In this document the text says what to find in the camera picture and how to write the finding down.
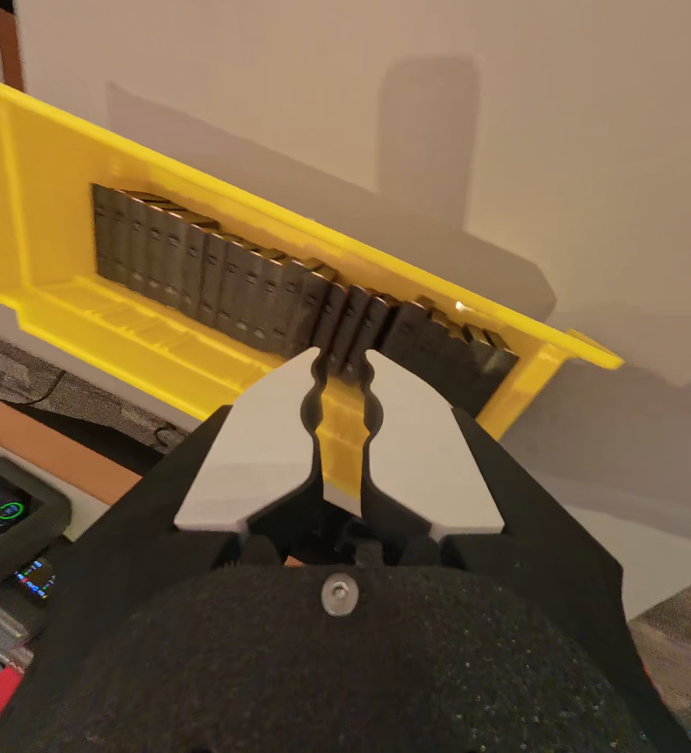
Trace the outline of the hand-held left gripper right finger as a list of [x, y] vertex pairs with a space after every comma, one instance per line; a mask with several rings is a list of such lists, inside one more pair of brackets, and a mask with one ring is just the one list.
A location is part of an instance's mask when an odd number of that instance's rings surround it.
[[504, 519], [451, 404], [426, 381], [366, 352], [361, 516], [388, 564], [432, 566], [506, 550]]

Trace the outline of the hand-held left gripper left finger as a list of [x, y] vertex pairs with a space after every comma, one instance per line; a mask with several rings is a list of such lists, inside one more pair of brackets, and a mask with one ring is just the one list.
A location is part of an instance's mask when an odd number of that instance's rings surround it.
[[326, 358], [312, 346], [231, 406], [174, 517], [184, 532], [264, 536], [281, 557], [319, 526]]

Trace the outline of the row of black batteries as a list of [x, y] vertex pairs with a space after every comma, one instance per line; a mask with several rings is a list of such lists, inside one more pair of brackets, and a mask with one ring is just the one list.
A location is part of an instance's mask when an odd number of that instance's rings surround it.
[[90, 184], [97, 273], [260, 352], [317, 347], [343, 383], [374, 350], [477, 417], [519, 363], [501, 334], [434, 302], [348, 285], [318, 258], [257, 245], [153, 193]]

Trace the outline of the yellow plastic bin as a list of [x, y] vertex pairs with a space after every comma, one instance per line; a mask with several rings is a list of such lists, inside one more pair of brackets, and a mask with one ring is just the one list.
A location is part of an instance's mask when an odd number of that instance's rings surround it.
[[479, 423], [503, 436], [561, 365], [624, 360], [288, 209], [0, 83], [0, 304], [28, 334], [204, 420], [281, 365], [96, 274], [90, 184], [167, 196], [244, 238], [302, 252], [350, 282], [430, 298], [519, 356]]

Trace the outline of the black battery charger case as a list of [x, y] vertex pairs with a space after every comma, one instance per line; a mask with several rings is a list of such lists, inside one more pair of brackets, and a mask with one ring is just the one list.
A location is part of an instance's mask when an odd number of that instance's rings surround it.
[[66, 495], [0, 457], [0, 583], [60, 538], [72, 514]]
[[31, 603], [45, 605], [56, 583], [56, 570], [44, 554], [36, 556], [7, 576], [2, 585], [27, 598]]

